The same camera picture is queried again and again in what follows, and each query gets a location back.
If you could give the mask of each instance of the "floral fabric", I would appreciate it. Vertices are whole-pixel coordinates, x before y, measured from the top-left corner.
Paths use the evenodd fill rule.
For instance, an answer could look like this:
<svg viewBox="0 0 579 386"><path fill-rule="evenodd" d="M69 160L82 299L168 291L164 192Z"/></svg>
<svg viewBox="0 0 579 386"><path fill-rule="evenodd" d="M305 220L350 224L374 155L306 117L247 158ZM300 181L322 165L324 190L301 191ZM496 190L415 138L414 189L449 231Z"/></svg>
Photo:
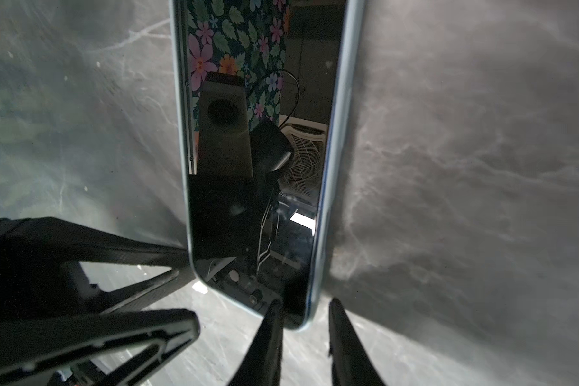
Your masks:
<svg viewBox="0 0 579 386"><path fill-rule="evenodd" d="M278 122L285 40L290 27L287 0L189 0L189 83L195 131L199 90L209 72L244 78L257 87L247 106L249 129L262 119Z"/></svg>

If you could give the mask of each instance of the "black cable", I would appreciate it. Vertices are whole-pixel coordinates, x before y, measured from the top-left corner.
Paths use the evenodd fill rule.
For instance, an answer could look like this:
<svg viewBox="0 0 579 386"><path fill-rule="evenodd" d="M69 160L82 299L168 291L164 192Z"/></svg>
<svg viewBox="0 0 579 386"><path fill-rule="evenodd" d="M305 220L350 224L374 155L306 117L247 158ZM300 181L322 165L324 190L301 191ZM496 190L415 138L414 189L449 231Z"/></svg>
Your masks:
<svg viewBox="0 0 579 386"><path fill-rule="evenodd" d="M247 94L247 100L249 100L249 97L251 96L251 94L253 94L253 91L255 91L255 89L257 88L257 86L259 86L260 83L262 83L262 81L264 81L268 76L272 75L273 73L277 73L277 72L284 72L286 74L288 74L289 76L292 77L292 79L296 82L296 87L298 88L298 95L296 96L296 102L294 102L294 108L291 110L291 112L289 113L289 115L285 118L285 120L283 121L282 124L279 125L279 128L283 127L283 125L285 125L285 123L287 123L287 121L290 119L290 117L292 115L294 115L294 112L296 112L296 108L298 108L298 101L300 100L300 83L298 83L298 79L294 76L293 73L287 71L287 70L273 70L270 71L269 73L267 73L266 75L262 76L262 79L260 79L260 81L258 81L256 84L253 85L253 87L251 87L251 89L249 90L248 94Z"/></svg>

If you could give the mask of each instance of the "black circle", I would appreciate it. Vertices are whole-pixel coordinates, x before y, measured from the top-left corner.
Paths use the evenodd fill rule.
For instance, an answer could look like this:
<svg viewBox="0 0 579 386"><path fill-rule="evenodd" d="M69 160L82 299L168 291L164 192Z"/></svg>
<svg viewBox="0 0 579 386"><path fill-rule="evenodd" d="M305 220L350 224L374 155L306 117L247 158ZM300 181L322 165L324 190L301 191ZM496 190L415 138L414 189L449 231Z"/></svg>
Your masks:
<svg viewBox="0 0 579 386"><path fill-rule="evenodd" d="M238 114L238 106L227 99L217 99L208 105L208 117L215 125L231 125Z"/></svg>

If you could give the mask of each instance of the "marble surface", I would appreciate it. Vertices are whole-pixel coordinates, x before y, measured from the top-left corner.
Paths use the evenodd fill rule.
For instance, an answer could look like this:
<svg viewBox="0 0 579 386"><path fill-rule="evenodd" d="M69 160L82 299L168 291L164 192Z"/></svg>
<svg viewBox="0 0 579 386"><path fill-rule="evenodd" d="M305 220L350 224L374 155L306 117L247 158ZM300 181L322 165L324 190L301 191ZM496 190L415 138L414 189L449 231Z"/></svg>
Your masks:
<svg viewBox="0 0 579 386"><path fill-rule="evenodd" d="M0 60L36 69L4 83L35 79L85 112L0 144L19 173L0 189L32 191L0 216L180 244L166 2L84 17L0 3ZM337 296L388 385L579 385L579 1L369 1L350 128L325 295L309 330L286 332L282 384L330 384ZM147 274L86 270L107 288ZM170 307L202 335L147 384L226 384L259 319L191 286L153 305Z"/></svg>

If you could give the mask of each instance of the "pink flower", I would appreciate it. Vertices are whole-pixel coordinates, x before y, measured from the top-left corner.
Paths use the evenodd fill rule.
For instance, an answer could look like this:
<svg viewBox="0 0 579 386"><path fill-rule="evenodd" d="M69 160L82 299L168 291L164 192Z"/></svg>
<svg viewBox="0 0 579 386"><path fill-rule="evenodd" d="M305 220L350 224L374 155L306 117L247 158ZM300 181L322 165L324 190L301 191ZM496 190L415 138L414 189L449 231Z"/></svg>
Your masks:
<svg viewBox="0 0 579 386"><path fill-rule="evenodd" d="M281 11L281 8L283 7L283 4L286 3L286 0L272 0L272 4L276 5L279 9L279 11Z"/></svg>
<svg viewBox="0 0 579 386"><path fill-rule="evenodd" d="M262 35L261 38L257 41L259 43L259 52L264 53L268 52L268 38Z"/></svg>
<svg viewBox="0 0 579 386"><path fill-rule="evenodd" d="M283 36L283 30L281 29L281 20L277 20L276 17L272 19L270 32L272 32L272 42L281 42L281 36Z"/></svg>
<svg viewBox="0 0 579 386"><path fill-rule="evenodd" d="M255 104L255 110L253 111L253 113L257 115L258 118L261 118L263 115L263 104L261 103Z"/></svg>
<svg viewBox="0 0 579 386"><path fill-rule="evenodd" d="M195 33L200 38L202 38L202 44L212 44L212 35L214 32L208 28L208 22L198 22L199 29Z"/></svg>
<svg viewBox="0 0 579 386"><path fill-rule="evenodd" d="M202 51L199 51L199 42L193 35L189 35L189 50L191 51L191 89L199 89L202 81L206 79L209 72L216 71L217 68L209 60L212 58L212 45L204 44Z"/></svg>

